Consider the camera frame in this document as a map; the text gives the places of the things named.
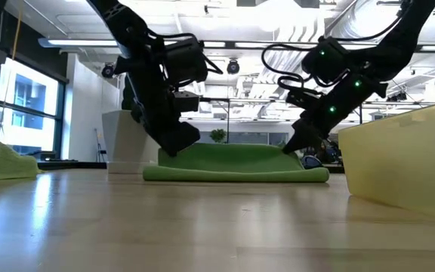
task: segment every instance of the ceiling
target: ceiling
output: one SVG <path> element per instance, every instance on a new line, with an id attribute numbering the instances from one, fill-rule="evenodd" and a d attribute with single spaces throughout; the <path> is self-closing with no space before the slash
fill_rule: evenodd
<path id="1" fill-rule="evenodd" d="M 352 0 L 335 0 L 336 5 L 322 5 L 319 10 L 303 9 L 293 0 L 267 0 L 253 8 L 239 7 L 237 0 L 121 0 L 160 34 L 192 32 L 202 40 L 312 42 L 348 7 Z M 209 7 L 208 14 L 204 6 Z M 398 7 L 377 6 L 376 0 L 359 0 L 335 25 L 333 36 L 368 36 L 385 28 Z M 111 39 L 109 30 L 85 0 L 8 0 L 7 11 L 21 12 L 24 23 L 50 39 Z M 435 16 L 421 33 L 421 42 L 435 43 Z M 100 70 L 113 62 L 117 48 L 79 48 L 80 61 Z M 238 75 L 210 74 L 205 84 L 189 85 L 189 91 L 207 97 L 240 97 L 283 99 L 275 84 L 277 76 L 264 69 L 261 52 L 244 49 L 206 49 L 205 54 L 225 70 L 230 58 L 239 61 Z M 299 72 L 303 54 L 272 52 L 270 65 Z M 435 79 L 435 54 L 416 54 L 408 67 L 390 82 L 390 92 L 407 88 L 411 94 L 423 94 L 425 84 Z M 233 105 L 233 115 L 253 118 L 272 116 L 294 119 L 301 110 L 286 104 Z M 210 116 L 225 113 L 219 105 L 202 106 L 199 113 L 188 116 Z"/>

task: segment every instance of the security camera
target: security camera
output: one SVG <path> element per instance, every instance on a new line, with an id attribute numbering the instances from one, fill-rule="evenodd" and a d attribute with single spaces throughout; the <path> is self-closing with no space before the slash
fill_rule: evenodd
<path id="1" fill-rule="evenodd" d="M 236 75 L 239 73 L 238 60 L 230 60 L 229 64 L 227 64 L 227 73 L 230 75 Z"/>
<path id="2" fill-rule="evenodd" d="M 113 63 L 105 63 L 105 67 L 102 69 L 102 76 L 106 79 L 113 78 L 115 65 Z"/>

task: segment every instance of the yellow bin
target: yellow bin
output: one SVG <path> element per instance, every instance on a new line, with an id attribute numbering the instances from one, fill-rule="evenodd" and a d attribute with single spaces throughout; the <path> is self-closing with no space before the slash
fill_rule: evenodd
<path id="1" fill-rule="evenodd" d="M 338 134 L 350 193 L 435 215 L 435 106 Z"/>

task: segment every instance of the potted plant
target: potted plant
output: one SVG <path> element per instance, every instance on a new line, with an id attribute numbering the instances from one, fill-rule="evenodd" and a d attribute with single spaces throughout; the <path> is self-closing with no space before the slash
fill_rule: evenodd
<path id="1" fill-rule="evenodd" d="M 209 137 L 211 137 L 216 144 L 223 144 L 225 142 L 224 138 L 226 138 L 226 132 L 223 129 L 215 129 L 211 131 Z"/>

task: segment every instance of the wooden floor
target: wooden floor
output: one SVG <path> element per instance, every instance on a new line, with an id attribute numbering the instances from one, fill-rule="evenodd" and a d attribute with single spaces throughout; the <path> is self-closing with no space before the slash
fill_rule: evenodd
<path id="1" fill-rule="evenodd" d="M 0 181 L 0 271 L 433 271 L 435 218 L 329 184 Z"/>

